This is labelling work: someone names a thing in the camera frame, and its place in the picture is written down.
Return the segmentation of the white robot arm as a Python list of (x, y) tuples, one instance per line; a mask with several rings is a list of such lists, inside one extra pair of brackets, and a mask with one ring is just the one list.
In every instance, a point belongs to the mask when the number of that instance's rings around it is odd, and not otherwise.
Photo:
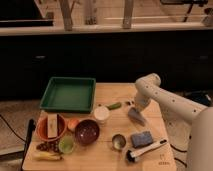
[(186, 171), (213, 171), (213, 107), (164, 90), (160, 84), (161, 78), (156, 73), (138, 78), (137, 101), (146, 106), (153, 99), (190, 124)]

